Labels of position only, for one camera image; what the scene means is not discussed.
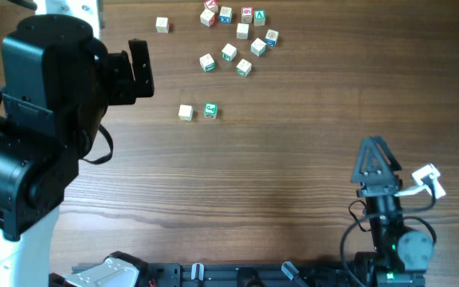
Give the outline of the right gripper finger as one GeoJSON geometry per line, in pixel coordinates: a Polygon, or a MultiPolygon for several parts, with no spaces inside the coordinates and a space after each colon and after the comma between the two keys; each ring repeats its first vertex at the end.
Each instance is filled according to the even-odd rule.
{"type": "Polygon", "coordinates": [[[353,183],[377,183],[383,179],[385,159],[379,150],[378,138],[365,138],[360,146],[352,172],[353,183]]]}
{"type": "Polygon", "coordinates": [[[384,159],[387,161],[390,169],[392,171],[401,171],[402,170],[402,166],[396,160],[394,154],[389,149],[388,144],[386,143],[386,141],[381,136],[376,136],[375,137],[375,142],[376,142],[378,148],[382,150],[382,152],[384,154],[384,159]]]}

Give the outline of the yellow edged wooden block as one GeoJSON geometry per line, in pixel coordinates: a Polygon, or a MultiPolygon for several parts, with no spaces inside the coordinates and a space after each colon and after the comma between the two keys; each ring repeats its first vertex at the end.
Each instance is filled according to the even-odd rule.
{"type": "Polygon", "coordinates": [[[194,109],[190,105],[181,104],[179,106],[178,117],[180,120],[192,121],[194,115],[194,109]]]}

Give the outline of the green letter J block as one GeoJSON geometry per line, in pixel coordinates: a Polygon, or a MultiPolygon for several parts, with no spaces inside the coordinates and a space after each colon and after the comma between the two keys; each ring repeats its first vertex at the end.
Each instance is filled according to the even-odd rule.
{"type": "Polygon", "coordinates": [[[207,119],[216,119],[218,114],[218,105],[207,102],[203,111],[204,117],[207,119]]]}

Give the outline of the blue edged picture block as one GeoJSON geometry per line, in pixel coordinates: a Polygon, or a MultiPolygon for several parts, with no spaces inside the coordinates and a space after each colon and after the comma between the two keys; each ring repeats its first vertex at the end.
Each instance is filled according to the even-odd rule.
{"type": "Polygon", "coordinates": [[[279,33],[276,30],[269,29],[265,36],[265,43],[268,46],[276,47],[279,38],[279,33]]]}

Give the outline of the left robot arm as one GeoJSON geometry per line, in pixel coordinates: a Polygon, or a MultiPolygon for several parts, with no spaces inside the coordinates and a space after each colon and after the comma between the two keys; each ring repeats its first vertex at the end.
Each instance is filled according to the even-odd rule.
{"type": "Polygon", "coordinates": [[[97,1],[79,12],[24,1],[33,15],[2,42],[0,286],[65,286],[49,269],[66,187],[78,176],[112,105],[154,95],[149,48],[131,39],[111,53],[97,1]]]}

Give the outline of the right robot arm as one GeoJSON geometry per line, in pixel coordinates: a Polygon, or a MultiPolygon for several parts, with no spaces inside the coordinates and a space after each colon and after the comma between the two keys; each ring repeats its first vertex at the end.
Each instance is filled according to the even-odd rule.
{"type": "Polygon", "coordinates": [[[348,272],[357,286],[426,285],[436,234],[431,226],[426,226],[426,234],[408,227],[405,221],[427,225],[414,214],[433,208],[436,200],[426,207],[403,209],[399,196],[402,180],[396,175],[401,169],[382,137],[363,140],[351,181],[360,185],[357,196],[364,200],[365,217],[357,218],[355,224],[370,223],[375,251],[355,255],[354,267],[348,272]]]}

